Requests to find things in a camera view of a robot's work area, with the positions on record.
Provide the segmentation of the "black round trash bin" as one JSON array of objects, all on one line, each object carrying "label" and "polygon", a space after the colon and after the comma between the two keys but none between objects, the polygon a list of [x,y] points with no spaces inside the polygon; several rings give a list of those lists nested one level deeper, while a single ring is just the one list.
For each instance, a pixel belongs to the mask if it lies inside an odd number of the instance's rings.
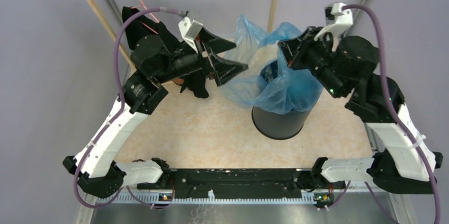
[{"label": "black round trash bin", "polygon": [[259,74],[267,85],[252,108],[252,121],[264,136],[287,140],[304,127],[315,102],[313,86],[280,75],[277,60],[268,63]]}]

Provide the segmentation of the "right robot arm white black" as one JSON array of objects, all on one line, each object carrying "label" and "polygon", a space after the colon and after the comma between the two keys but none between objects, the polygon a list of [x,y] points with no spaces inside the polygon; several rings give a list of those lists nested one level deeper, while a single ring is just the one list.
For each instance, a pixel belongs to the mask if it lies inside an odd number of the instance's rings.
[{"label": "right robot arm white black", "polygon": [[383,86],[375,74],[378,49],[362,37],[349,36],[332,51],[332,42],[319,39],[318,32],[311,26],[278,43],[287,66],[309,70],[332,97],[347,97],[345,108],[382,141],[384,150],[355,159],[320,157],[309,173],[311,183],[324,188],[341,181],[372,182],[394,194],[433,194],[436,179],[429,173],[440,168],[443,155],[425,146],[398,84],[388,78]]}]

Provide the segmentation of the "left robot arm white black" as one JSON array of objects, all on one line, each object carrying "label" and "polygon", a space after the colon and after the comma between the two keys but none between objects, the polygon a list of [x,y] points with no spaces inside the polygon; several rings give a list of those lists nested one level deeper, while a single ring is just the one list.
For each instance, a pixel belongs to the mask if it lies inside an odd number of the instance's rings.
[{"label": "left robot arm white black", "polygon": [[65,169],[75,177],[75,191],[105,199],[123,187],[142,183],[165,188],[170,167],[164,160],[121,163],[115,161],[115,156],[136,127],[167,96],[165,82],[199,72],[201,78],[213,79],[222,86],[247,70],[247,64],[220,57],[235,47],[234,42],[205,29],[191,43],[183,41],[174,52],[157,35],[141,38],[131,54],[136,71],[120,87],[111,113],[85,149],[63,161]]}]

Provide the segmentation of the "blue plastic trash bag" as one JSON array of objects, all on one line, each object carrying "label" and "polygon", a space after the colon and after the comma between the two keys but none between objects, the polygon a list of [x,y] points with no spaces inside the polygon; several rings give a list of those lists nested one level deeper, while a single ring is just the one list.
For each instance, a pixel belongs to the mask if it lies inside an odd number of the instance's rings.
[{"label": "blue plastic trash bag", "polygon": [[245,16],[237,20],[236,48],[225,59],[248,65],[248,69],[219,87],[221,94],[244,108],[286,114],[310,111],[322,94],[323,86],[308,70],[292,70],[278,42],[298,37],[301,30],[282,22],[266,32]]}]

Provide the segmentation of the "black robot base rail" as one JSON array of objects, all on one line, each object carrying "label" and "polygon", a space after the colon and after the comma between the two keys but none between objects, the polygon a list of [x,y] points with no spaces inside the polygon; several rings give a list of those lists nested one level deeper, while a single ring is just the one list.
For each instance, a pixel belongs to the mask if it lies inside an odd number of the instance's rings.
[{"label": "black robot base rail", "polygon": [[126,185],[124,173],[81,178],[98,203],[139,203],[162,209],[175,204],[334,204],[342,192],[363,192],[364,182],[313,180],[306,169],[172,169],[156,183]]}]

